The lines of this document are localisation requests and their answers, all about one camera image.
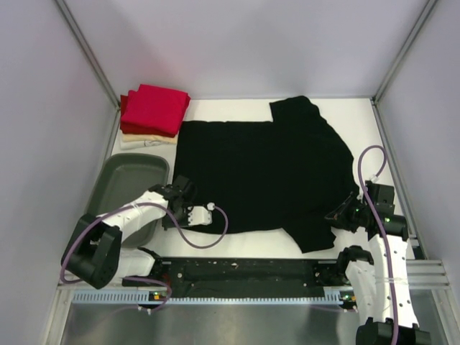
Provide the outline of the black t shirt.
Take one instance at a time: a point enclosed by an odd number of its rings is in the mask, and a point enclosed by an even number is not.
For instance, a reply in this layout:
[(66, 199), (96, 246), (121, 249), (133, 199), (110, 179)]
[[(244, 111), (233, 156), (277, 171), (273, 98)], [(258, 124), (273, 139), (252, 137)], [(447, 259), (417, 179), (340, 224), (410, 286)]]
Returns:
[(350, 149), (305, 96), (270, 104), (271, 121), (187, 121), (174, 173), (195, 185), (195, 201), (226, 216), (200, 232), (284, 230), (308, 253), (330, 249), (326, 215), (358, 191)]

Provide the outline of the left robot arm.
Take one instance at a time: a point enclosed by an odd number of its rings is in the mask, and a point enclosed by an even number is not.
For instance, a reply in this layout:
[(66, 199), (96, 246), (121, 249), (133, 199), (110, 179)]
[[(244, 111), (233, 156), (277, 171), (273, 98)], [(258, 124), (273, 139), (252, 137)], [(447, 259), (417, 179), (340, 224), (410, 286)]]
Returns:
[(122, 247), (144, 226), (168, 217), (182, 221), (196, 196), (196, 187), (184, 176), (169, 185), (154, 185), (140, 197), (111, 212), (80, 217), (61, 259), (60, 281), (85, 282), (95, 289), (116, 278), (139, 276), (148, 285), (162, 279), (163, 268), (153, 255)]

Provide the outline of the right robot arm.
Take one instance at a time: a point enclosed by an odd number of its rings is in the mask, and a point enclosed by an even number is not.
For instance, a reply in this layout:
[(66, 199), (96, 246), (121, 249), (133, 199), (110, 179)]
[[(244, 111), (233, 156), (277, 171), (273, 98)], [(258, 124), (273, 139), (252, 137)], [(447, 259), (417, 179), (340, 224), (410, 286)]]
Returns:
[(368, 249), (343, 249), (333, 267), (318, 274), (324, 285), (350, 285), (360, 316), (357, 344), (430, 344), (431, 335), (420, 329), (408, 282), (408, 224), (394, 212), (392, 186), (364, 184), (364, 197), (356, 193), (326, 215), (337, 229), (367, 233)]

